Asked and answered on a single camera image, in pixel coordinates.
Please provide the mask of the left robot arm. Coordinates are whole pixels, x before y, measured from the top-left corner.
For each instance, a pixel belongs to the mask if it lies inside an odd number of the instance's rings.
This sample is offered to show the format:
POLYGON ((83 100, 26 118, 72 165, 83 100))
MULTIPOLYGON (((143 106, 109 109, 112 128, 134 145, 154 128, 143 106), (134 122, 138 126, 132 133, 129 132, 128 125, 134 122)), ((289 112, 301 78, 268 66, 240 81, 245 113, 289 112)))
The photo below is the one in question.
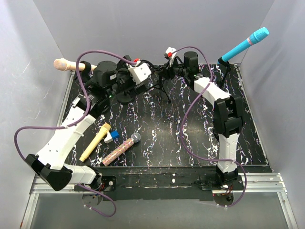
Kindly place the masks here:
POLYGON ((89 166, 68 165, 65 160, 84 132, 108 110, 113 94, 119 102, 130 103, 145 91, 143 82, 152 73, 149 65, 141 60, 135 60, 131 65, 127 56, 124 58, 118 63, 102 61, 97 65, 64 58, 54 61, 58 70, 79 73, 85 91, 74 99, 66 118, 48 143, 25 158, 31 169, 53 190, 60 191, 69 184, 84 184, 92 191, 101 187, 102 177, 96 170, 89 166))

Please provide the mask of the cream yellow microphone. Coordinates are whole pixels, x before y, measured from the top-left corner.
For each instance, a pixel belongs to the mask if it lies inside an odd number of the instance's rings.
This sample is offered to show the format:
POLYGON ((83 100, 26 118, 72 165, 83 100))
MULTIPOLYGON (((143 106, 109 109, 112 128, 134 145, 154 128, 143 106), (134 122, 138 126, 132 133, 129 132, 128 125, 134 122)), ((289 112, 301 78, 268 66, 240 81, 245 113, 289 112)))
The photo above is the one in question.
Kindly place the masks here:
POLYGON ((108 123, 104 123, 99 132, 96 134, 94 139, 89 143, 87 148, 84 150, 82 155, 80 156, 80 161, 84 162, 89 155, 92 153, 92 151, 95 149, 95 147, 100 143, 100 141, 107 135, 107 133, 110 131, 111 126, 108 123))

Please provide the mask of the black tripod shock-mount stand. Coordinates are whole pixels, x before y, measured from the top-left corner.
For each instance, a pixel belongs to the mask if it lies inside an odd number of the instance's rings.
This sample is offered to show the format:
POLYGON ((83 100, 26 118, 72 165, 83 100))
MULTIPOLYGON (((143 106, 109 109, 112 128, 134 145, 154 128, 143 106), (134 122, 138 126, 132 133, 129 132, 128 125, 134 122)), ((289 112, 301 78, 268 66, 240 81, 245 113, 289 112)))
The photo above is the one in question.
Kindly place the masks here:
POLYGON ((152 74, 156 75, 158 77, 156 83, 147 88, 146 92, 149 92, 151 89, 156 89, 161 91, 162 93, 165 93, 167 99, 168 99, 168 103, 170 104, 172 101, 169 97, 169 95, 167 94, 165 88, 164 88, 164 83, 167 80, 171 80, 174 78, 170 76, 169 70, 170 70, 170 61, 168 60, 165 64, 163 65, 154 65, 152 64, 150 61, 145 60, 145 59, 141 59, 141 61, 143 63, 148 64, 150 70, 152 71, 152 74))

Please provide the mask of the glitter rhinestone microphone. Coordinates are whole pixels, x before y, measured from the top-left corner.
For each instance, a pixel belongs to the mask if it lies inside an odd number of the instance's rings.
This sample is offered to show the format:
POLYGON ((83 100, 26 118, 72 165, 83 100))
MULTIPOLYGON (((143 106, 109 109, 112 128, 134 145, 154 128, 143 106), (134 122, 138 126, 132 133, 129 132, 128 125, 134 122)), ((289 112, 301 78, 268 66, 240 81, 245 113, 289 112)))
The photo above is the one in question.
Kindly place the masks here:
POLYGON ((130 147, 132 147, 135 143, 138 143, 141 140, 141 135, 139 133, 133 133, 130 138, 128 138, 125 142, 119 145, 116 149, 114 149, 109 155, 107 155, 103 160, 102 164, 106 167, 114 160, 116 160, 121 154, 127 151, 130 147))

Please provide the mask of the black round-base mic stand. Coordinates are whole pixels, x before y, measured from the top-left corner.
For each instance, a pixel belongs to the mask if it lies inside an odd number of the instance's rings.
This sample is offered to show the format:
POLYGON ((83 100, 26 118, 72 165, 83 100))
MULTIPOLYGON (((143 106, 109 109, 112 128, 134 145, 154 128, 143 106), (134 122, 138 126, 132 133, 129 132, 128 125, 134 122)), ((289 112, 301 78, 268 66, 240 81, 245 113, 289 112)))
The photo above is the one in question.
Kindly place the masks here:
POLYGON ((116 100, 122 104, 122 105, 126 105, 126 104, 129 104, 129 103, 132 103, 135 98, 132 97, 129 93, 127 92, 120 92, 116 95, 116 100))

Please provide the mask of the cyan blue microphone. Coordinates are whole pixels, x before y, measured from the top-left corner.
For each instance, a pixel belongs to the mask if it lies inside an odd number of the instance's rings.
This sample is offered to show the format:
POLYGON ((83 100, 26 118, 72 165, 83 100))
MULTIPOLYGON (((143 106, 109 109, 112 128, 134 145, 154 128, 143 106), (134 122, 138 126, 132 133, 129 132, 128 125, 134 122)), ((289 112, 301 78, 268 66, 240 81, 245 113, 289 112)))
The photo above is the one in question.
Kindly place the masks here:
POLYGON ((231 49, 229 52, 224 54, 221 58, 218 59, 218 63, 223 64, 225 62, 228 62, 233 57, 237 56, 244 50, 248 49, 249 47, 261 42, 263 39, 265 39, 269 35, 269 30, 266 27, 262 27, 258 29, 257 31, 253 32, 247 39, 245 39, 243 42, 235 46, 233 49, 231 49))

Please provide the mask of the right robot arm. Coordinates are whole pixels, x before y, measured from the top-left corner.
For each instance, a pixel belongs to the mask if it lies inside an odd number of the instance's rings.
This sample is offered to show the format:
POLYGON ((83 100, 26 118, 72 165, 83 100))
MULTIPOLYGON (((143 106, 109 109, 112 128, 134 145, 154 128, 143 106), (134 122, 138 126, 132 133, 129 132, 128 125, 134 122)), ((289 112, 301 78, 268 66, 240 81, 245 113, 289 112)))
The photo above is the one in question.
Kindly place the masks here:
POLYGON ((190 88, 213 106, 214 133, 219 141, 215 182, 220 189, 228 189, 238 178, 235 161, 237 142, 244 125, 242 99, 223 91, 200 72, 196 52, 185 52, 182 64, 178 64, 176 54, 177 50, 172 47, 165 51, 165 58, 169 61, 166 72, 170 76, 183 77, 190 88))

